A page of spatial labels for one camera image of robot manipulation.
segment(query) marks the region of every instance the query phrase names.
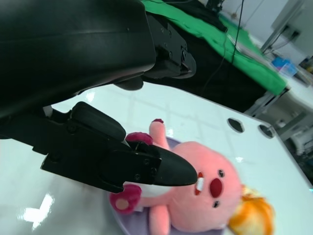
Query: blue object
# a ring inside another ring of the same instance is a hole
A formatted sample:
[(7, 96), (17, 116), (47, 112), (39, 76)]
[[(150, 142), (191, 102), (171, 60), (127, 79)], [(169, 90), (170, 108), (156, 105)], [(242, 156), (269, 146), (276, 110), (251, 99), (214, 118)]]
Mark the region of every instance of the blue object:
[(272, 64), (281, 72), (293, 77), (297, 72), (296, 66), (289, 59), (277, 57), (272, 61)]

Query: plush toy eye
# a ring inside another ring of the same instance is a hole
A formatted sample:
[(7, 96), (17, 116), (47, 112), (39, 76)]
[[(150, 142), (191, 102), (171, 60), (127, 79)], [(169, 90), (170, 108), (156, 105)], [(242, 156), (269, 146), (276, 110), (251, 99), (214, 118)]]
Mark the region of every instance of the plush toy eye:
[(213, 208), (216, 208), (216, 207), (218, 207), (220, 205), (220, 202), (219, 201), (215, 201), (214, 203), (213, 203)]
[(221, 178), (223, 178), (223, 177), (225, 176), (225, 173), (223, 172), (223, 170), (219, 170), (219, 176), (220, 176)]

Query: screw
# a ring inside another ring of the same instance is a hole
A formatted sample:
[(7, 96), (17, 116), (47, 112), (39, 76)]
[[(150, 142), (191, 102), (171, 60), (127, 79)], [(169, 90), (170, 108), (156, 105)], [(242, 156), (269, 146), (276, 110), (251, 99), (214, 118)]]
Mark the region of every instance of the screw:
[(59, 153), (49, 154), (49, 158), (53, 163), (58, 163), (62, 159), (62, 155)]
[(75, 125), (68, 125), (67, 126), (67, 131), (70, 133), (70, 134), (74, 134), (77, 130), (77, 127)]
[(157, 174), (157, 169), (156, 168), (151, 168), (151, 172), (150, 174), (155, 177), (155, 175)]
[(145, 165), (149, 165), (150, 161), (149, 161), (149, 159), (145, 159), (145, 160), (143, 161), (143, 163), (144, 163)]
[(140, 180), (140, 175), (139, 175), (139, 174), (136, 174), (136, 175), (135, 175), (135, 180), (136, 180), (136, 181), (139, 181), (139, 180)]

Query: plush toy mouth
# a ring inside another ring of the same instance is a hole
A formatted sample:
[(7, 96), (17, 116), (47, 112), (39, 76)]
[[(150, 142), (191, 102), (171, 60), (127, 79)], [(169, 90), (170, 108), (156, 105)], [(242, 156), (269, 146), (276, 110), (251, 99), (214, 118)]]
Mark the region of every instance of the plush toy mouth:
[(203, 177), (202, 172), (199, 172), (198, 181), (196, 183), (196, 189), (195, 189), (195, 195), (196, 196), (198, 196), (202, 192), (203, 185), (204, 185), (204, 177)]

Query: stuffed animal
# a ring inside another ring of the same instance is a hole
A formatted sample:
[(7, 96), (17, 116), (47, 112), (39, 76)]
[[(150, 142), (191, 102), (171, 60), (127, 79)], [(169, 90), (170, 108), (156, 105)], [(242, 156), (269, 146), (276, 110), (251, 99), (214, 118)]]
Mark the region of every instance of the stuffed animal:
[(236, 235), (274, 234), (275, 212), (259, 192), (243, 186), (243, 196), (228, 226)]
[[(161, 120), (152, 122), (149, 133), (153, 144), (169, 149)], [(139, 141), (149, 138), (146, 134), (136, 133), (130, 139)], [(181, 143), (171, 151), (195, 168), (198, 173), (196, 184), (171, 188), (128, 183), (124, 192), (110, 195), (112, 206), (120, 212), (150, 207), (151, 235), (168, 235), (171, 225), (188, 233), (224, 228), (242, 194), (235, 168), (224, 156), (197, 142)], [(137, 193), (126, 190), (128, 187), (136, 188)]]

